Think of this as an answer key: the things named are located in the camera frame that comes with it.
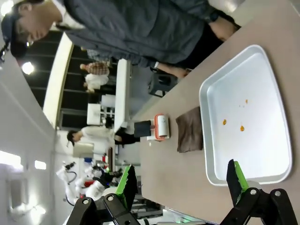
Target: beige tabletop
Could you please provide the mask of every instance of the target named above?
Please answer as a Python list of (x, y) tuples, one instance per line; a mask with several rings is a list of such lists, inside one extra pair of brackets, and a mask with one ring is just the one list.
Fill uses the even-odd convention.
[(191, 216), (221, 222), (232, 208), (227, 187), (211, 185), (205, 173), (204, 151), (178, 153), (178, 129), (175, 119), (199, 106), (201, 83), (249, 45), (266, 51), (274, 70), (288, 120), (293, 150), (290, 176), (276, 185), (287, 191), (297, 220), (300, 221), (300, 17), (286, 0), (274, 0), (274, 6), (256, 17), (220, 46), (167, 95), (139, 119), (152, 119), (157, 113), (170, 117), (171, 138), (153, 142), (141, 140), (142, 195), (152, 201)]

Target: ear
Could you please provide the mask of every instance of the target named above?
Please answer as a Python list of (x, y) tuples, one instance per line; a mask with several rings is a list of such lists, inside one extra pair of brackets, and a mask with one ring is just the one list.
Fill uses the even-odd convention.
[(32, 4), (31, 3), (23, 3), (19, 6), (18, 11), (22, 15), (25, 12), (29, 12), (32, 10)]

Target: tray rim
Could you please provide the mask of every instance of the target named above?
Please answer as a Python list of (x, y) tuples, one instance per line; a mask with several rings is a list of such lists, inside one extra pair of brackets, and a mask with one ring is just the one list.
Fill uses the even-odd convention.
[(289, 166), (286, 170), (286, 172), (284, 173), (283, 177), (281, 177), (278, 180), (274, 180), (274, 181), (266, 181), (266, 182), (261, 182), (260, 184), (274, 184), (274, 183), (280, 183), (282, 181), (284, 181), (291, 173), (292, 167), (293, 167), (293, 153), (292, 153), (292, 145), (291, 145), (291, 137), (290, 137), (290, 133), (289, 133), (289, 126), (287, 123), (287, 119), (286, 119), (286, 114), (285, 114), (285, 107), (282, 101), (282, 97), (280, 94), (280, 90), (279, 90), (279, 86), (274, 74), (274, 71), (272, 69), (272, 66), (270, 64), (269, 58), (267, 56), (267, 53), (265, 52), (265, 50), (260, 46), (260, 45), (249, 45), (248, 47), (246, 47), (245, 49), (243, 49), (241, 52), (239, 52), (236, 56), (234, 56), (231, 60), (229, 60), (228, 62), (226, 62), (221, 68), (219, 68), (217, 71), (215, 71), (212, 75), (210, 75), (209, 77), (207, 77), (201, 84), (200, 89), (199, 89), (199, 103), (200, 103), (200, 114), (201, 114), (201, 122), (202, 122), (202, 130), (203, 130), (203, 148), (204, 148), (204, 154), (205, 154), (205, 173), (206, 173), (206, 177), (208, 179), (208, 181), (210, 182), (210, 184), (214, 185), (214, 186), (228, 186), (227, 182), (223, 183), (223, 180), (219, 180), (222, 183), (216, 183), (213, 182), (210, 179), (210, 176), (208, 175), (208, 167), (207, 167), (207, 150), (206, 150), (206, 143), (205, 143), (205, 130), (204, 130), (204, 123), (205, 121), (203, 120), (203, 109), (201, 107), (201, 91), (203, 86), (205, 85), (205, 83), (215, 74), (217, 74), (221, 69), (223, 69), (224, 67), (226, 67), (229, 63), (231, 63), (232, 61), (236, 60), (240, 55), (242, 55), (245, 51), (249, 50), (250, 48), (258, 48), (259, 51), (261, 52), (261, 54), (263, 55), (263, 57), (266, 59), (266, 64), (271, 72), (271, 78), (274, 84), (274, 88), (276, 91), (276, 95), (277, 95), (277, 99), (278, 99), (278, 103), (280, 104), (280, 111), (283, 115), (283, 122), (285, 125), (285, 134), (286, 134), (286, 140), (287, 140), (287, 145), (288, 145), (288, 155), (289, 155)]

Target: white tray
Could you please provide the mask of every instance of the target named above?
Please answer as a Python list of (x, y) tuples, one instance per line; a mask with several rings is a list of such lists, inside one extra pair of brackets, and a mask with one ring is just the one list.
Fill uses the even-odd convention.
[(278, 183), (288, 176), (292, 152), (285, 112), (260, 46), (247, 47), (206, 79), (199, 99), (211, 184), (227, 185), (231, 159), (239, 162), (247, 180), (260, 184)]

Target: black cap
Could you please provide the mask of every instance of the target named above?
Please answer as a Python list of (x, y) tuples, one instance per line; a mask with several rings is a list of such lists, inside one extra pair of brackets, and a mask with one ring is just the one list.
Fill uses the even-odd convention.
[(27, 43), (19, 42), (16, 39), (15, 22), (21, 17), (18, 8), (21, 4), (28, 2), (23, 0), (14, 4), (11, 12), (7, 13), (1, 21), (1, 29), (5, 44), (10, 43), (11, 54), (16, 58), (23, 57), (27, 52)]
[(76, 133), (77, 133), (77, 131), (74, 131), (74, 130), (69, 130), (69, 132), (67, 133), (67, 140), (69, 142), (71, 142), (73, 146), (75, 145), (75, 142), (73, 140), (73, 134), (76, 134)]

